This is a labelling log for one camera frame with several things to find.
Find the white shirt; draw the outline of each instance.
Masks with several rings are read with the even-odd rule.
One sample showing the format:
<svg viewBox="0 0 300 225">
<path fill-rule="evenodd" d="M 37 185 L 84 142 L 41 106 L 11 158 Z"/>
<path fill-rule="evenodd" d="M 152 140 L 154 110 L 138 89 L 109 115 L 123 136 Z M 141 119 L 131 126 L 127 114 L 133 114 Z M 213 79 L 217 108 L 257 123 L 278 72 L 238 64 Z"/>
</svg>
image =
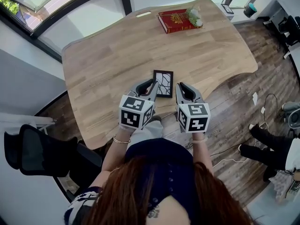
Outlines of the white shirt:
<svg viewBox="0 0 300 225">
<path fill-rule="evenodd" d="M 300 169 L 300 139 L 294 138 L 287 154 L 285 169 L 286 170 L 294 170 Z"/>
</svg>

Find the white flower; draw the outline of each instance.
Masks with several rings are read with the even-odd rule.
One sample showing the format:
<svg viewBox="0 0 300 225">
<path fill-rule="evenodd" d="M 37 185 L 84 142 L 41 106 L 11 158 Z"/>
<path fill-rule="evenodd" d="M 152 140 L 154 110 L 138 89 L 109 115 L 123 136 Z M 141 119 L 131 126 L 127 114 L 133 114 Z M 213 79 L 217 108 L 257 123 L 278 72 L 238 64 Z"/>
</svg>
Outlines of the white flower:
<svg viewBox="0 0 300 225">
<path fill-rule="evenodd" d="M 201 27 L 202 24 L 203 24 L 202 21 L 200 19 L 197 19 L 197 21 L 196 21 L 197 27 Z"/>
<path fill-rule="evenodd" d="M 191 12 L 190 12 L 190 13 L 192 13 L 192 14 L 195 15 L 196 17 L 199 17 L 199 18 L 200 18 L 200 15 L 199 15 L 199 12 L 198 12 L 197 9 L 195 9 L 195 8 L 191 9 Z"/>
</svg>

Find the black office chair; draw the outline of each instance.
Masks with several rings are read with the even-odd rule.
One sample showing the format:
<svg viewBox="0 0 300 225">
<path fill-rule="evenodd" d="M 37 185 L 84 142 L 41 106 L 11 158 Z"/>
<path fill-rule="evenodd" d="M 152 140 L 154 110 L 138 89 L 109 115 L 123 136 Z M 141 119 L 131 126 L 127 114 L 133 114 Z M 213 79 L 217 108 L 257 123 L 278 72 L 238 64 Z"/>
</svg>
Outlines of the black office chair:
<svg viewBox="0 0 300 225">
<path fill-rule="evenodd" d="M 300 17 L 289 16 L 287 19 L 284 18 L 283 21 L 278 25 L 280 34 L 284 42 L 288 46 L 293 46 L 294 44 L 300 42 Z M 289 32 L 290 35 L 288 37 L 285 36 L 285 33 Z"/>
<path fill-rule="evenodd" d="M 80 193 L 98 176 L 102 158 L 96 152 L 78 143 L 52 138 L 38 129 L 23 125 L 18 135 L 4 134 L 5 157 L 14 169 L 24 175 L 43 175 L 70 178 L 79 185 Z"/>
</svg>

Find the black trousers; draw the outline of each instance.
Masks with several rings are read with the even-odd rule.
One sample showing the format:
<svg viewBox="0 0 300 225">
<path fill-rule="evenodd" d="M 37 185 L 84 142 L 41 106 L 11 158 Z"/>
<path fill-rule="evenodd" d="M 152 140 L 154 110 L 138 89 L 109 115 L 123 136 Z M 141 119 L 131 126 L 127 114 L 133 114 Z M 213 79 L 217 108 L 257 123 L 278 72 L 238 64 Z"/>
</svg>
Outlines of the black trousers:
<svg viewBox="0 0 300 225">
<path fill-rule="evenodd" d="M 285 170 L 287 154 L 293 139 L 270 134 L 256 124 L 250 131 L 251 135 L 274 151 L 260 150 L 258 147 L 242 144 L 240 154 L 246 158 L 259 161 L 274 169 Z"/>
</svg>

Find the small picture frame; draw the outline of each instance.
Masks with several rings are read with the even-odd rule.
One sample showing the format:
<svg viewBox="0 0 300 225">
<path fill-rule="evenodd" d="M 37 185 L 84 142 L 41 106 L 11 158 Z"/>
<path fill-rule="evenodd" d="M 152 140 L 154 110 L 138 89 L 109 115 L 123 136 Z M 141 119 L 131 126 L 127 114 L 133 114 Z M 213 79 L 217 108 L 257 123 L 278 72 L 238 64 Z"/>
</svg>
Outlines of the small picture frame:
<svg viewBox="0 0 300 225">
<path fill-rule="evenodd" d="M 172 98 L 173 97 L 173 72 L 172 71 L 153 71 L 153 79 L 158 81 L 159 87 L 157 97 Z"/>
<path fill-rule="evenodd" d="M 231 10 L 231 8 L 228 5 L 223 3 L 221 3 L 221 5 L 225 9 L 226 13 L 234 14 L 234 12 Z"/>
</svg>

